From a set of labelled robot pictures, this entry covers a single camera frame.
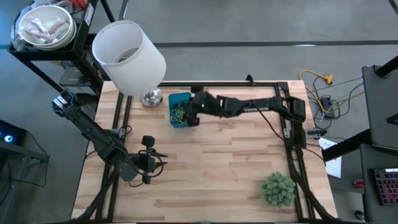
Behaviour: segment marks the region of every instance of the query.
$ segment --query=white label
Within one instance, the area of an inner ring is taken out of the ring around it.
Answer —
[[[85,16],[85,21],[86,21],[88,26],[90,26],[91,19],[93,18],[93,14],[94,14],[94,8],[91,5],[91,3],[89,3],[88,6],[87,6],[86,16]]]
[[[68,102],[62,98],[62,96],[58,96],[57,99],[63,104],[67,104]]]
[[[57,99],[54,99],[53,102],[54,102],[57,106],[59,106],[59,108],[63,109],[62,103],[59,102]]]
[[[386,169],[386,172],[398,172],[398,168],[395,168],[395,169]]]

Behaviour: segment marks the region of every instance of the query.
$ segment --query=white lamp shade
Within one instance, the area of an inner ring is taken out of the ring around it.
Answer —
[[[113,22],[98,32],[93,55],[116,88],[127,96],[150,92],[163,80],[166,61],[134,22]]]

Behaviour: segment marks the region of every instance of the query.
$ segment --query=butcher block tabletop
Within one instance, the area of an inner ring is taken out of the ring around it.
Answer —
[[[284,82],[289,84],[291,96],[305,100],[307,118],[304,128],[314,128],[303,81]],[[143,108],[139,97],[133,98],[128,122],[132,130],[126,136],[125,146],[130,153],[138,152],[145,149],[141,145],[143,135],[153,136],[154,148],[168,156],[164,159],[168,164],[149,185],[132,188],[128,182],[119,180],[114,222],[297,221],[294,204],[274,208],[261,198],[261,180],[276,171],[289,176],[289,169],[283,141],[275,136],[259,113],[243,113],[228,119],[199,114],[199,126],[173,128],[168,95],[188,92],[190,88],[160,89],[163,102],[157,108]],[[214,96],[241,100],[275,95],[273,88],[265,86],[211,86],[205,90]],[[112,82],[104,83],[95,118],[104,129],[112,127],[118,93]],[[120,126],[125,101],[126,97],[119,117]],[[282,135],[279,115],[272,111],[264,112],[264,115]],[[318,144],[315,140],[307,142]],[[319,147],[308,146],[308,149],[322,156]],[[93,150],[89,143],[87,153]],[[303,158],[311,191],[326,210],[337,217],[323,161],[308,151],[303,152]],[[103,170],[104,162],[96,153],[85,159],[72,218],[81,215],[100,190]],[[131,185],[140,183],[141,176],[131,181]],[[305,196],[301,190],[300,193],[306,216]],[[110,191],[103,215],[108,211],[109,195]]]

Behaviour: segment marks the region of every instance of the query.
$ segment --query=gray floor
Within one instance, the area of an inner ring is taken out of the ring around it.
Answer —
[[[0,2],[0,44],[8,44],[14,16],[28,3]],[[116,17],[120,5],[121,0],[111,0]],[[398,16],[388,0],[131,0],[126,19],[139,23],[154,42],[394,40],[398,35],[397,29],[391,29]],[[98,32],[107,23],[99,4],[91,31]],[[295,80],[299,71],[311,69],[332,73],[334,83],[339,83],[360,77],[363,65],[382,64],[396,56],[398,46],[181,48],[161,52],[167,61],[165,80],[242,80],[247,74],[256,80]],[[55,90],[5,50],[0,50],[0,58],[0,119],[29,130],[51,155],[47,185],[24,186],[15,223],[68,220],[87,140],[74,125],[50,110]],[[62,74],[60,67],[48,62],[37,65],[56,81]],[[313,79],[305,76],[308,85]],[[320,94],[339,99],[359,83]],[[319,81],[317,86],[325,84]],[[329,135],[348,138],[366,128],[365,100],[360,96],[351,102],[347,116],[333,122]],[[360,177],[356,172],[360,167],[352,163],[356,156],[343,158],[342,180],[330,177],[339,217],[345,220],[354,220],[352,211],[361,209],[360,194],[340,190]],[[42,171],[32,171],[30,178],[43,181]]]

